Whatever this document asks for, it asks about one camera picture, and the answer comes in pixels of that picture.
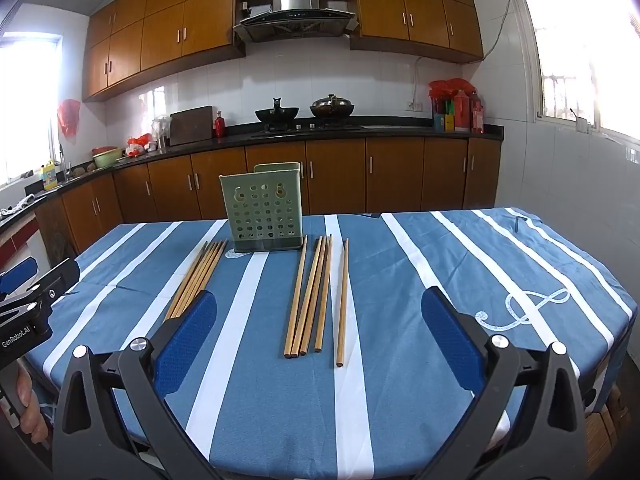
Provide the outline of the person's left hand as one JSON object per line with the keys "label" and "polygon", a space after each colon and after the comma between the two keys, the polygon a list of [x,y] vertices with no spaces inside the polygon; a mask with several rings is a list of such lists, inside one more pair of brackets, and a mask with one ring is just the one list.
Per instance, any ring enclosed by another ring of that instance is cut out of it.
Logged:
{"label": "person's left hand", "polygon": [[18,366],[15,389],[24,406],[24,412],[20,416],[21,430],[30,437],[32,443],[44,442],[48,438],[49,429],[40,412],[37,395],[32,390],[32,378],[21,365]]}

